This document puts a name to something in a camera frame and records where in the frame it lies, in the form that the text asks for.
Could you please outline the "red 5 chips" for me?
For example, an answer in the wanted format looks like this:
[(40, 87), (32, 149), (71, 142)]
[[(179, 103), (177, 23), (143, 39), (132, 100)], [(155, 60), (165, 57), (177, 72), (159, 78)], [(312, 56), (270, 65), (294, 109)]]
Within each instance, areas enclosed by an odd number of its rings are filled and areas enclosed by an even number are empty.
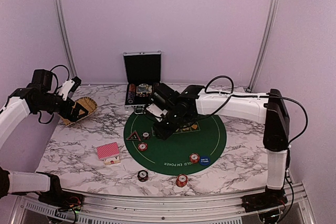
[(191, 162), (192, 164), (196, 164), (196, 163), (198, 163), (199, 160), (200, 160), (200, 156), (199, 156), (197, 153), (192, 153), (192, 154), (189, 156), (189, 158), (190, 158), (190, 162)]
[(138, 150), (139, 151), (146, 151), (148, 149), (148, 145), (145, 142), (141, 142), (138, 144)]

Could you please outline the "blue small blind button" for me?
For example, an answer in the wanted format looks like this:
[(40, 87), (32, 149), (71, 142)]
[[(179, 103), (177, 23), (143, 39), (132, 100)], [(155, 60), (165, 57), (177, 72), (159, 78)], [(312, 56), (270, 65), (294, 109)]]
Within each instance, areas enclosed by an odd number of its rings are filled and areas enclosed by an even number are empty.
[(211, 163), (211, 159), (209, 156), (201, 156), (198, 163), (202, 166), (208, 166)]

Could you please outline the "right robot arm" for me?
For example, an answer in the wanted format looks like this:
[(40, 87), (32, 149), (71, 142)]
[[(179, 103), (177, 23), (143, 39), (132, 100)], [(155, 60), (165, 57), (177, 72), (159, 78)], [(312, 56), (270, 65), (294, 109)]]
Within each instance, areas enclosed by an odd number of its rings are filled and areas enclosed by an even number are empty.
[(213, 115), (230, 116), (263, 124), (263, 145), (268, 155), (266, 191), (260, 203), (271, 207), (280, 199), (285, 182), (289, 145), (289, 114), (281, 93), (240, 93), (209, 91), (201, 85), (189, 85), (182, 92), (164, 83), (150, 96), (146, 111), (156, 118), (153, 129), (166, 140), (177, 129)]

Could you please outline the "dark 100 chip stack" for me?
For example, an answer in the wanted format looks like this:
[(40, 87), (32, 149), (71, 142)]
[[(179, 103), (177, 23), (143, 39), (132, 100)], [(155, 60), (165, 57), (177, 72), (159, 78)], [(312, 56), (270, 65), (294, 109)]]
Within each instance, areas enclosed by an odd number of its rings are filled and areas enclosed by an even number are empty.
[(145, 182), (149, 179), (149, 174), (146, 170), (138, 171), (137, 178), (140, 182)]

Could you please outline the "red 5 chip stack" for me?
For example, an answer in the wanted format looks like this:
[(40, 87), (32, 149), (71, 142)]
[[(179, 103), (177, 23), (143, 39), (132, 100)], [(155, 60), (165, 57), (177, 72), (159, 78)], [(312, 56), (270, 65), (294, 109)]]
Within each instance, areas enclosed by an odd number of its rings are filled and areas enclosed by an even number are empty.
[(187, 182), (188, 182), (188, 177), (185, 174), (180, 174), (178, 175), (175, 183), (178, 187), (184, 187), (186, 186)]

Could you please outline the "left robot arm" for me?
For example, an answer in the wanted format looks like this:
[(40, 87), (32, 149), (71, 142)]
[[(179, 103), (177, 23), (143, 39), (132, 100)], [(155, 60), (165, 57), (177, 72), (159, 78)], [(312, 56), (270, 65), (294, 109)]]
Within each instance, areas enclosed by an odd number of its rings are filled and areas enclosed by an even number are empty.
[[(53, 78), (57, 76), (51, 70), (36, 69), (27, 87), (18, 88), (8, 96), (1, 108), (1, 145), (30, 114), (42, 111), (51, 115), (57, 113), (70, 122), (77, 122), (89, 114), (83, 105), (68, 97), (81, 85), (81, 79), (67, 79), (51, 92)], [(56, 206), (63, 205), (67, 199), (56, 175), (1, 169), (1, 197), (23, 193), (45, 193)]]

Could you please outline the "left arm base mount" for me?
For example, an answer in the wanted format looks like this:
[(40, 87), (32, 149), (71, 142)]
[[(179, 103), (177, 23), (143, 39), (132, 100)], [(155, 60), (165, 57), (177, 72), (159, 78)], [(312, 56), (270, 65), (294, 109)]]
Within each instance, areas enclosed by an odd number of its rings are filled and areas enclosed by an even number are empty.
[(38, 197), (40, 202), (58, 207), (59, 211), (80, 210), (84, 196), (82, 194), (65, 191), (59, 195), (52, 192), (41, 193)]

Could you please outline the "red-backed card deck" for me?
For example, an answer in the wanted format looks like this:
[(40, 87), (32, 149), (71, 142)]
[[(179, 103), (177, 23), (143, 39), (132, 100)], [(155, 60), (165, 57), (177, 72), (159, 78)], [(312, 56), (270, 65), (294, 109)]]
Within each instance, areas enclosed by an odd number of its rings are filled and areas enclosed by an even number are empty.
[(105, 165), (120, 163), (120, 152), (117, 142), (98, 146), (96, 148), (98, 159), (103, 161)]

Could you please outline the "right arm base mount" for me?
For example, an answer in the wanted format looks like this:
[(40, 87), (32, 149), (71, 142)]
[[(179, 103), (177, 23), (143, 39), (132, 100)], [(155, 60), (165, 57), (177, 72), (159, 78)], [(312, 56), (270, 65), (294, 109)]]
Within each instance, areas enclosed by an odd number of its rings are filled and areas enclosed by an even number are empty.
[(277, 207), (285, 205), (288, 202), (288, 199), (285, 195), (274, 195), (274, 194), (252, 194), (242, 197), (242, 207), (245, 212), (253, 212), (264, 210), (272, 207)]

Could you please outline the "dark 100 chips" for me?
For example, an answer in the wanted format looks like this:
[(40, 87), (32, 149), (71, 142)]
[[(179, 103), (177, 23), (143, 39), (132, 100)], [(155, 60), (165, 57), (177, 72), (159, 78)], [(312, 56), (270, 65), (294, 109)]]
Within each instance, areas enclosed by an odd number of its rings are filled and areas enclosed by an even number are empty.
[(144, 140), (148, 140), (148, 139), (150, 139), (150, 137), (151, 137), (151, 134), (149, 132), (143, 132), (142, 133), (142, 138)]

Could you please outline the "black triangular all-in button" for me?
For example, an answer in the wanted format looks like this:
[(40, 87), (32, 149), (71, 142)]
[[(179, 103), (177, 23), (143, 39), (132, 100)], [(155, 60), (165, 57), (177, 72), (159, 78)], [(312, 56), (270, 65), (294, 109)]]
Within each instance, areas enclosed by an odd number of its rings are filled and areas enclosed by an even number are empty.
[(137, 131), (133, 131), (128, 137), (128, 141), (141, 141), (141, 138), (139, 137)]

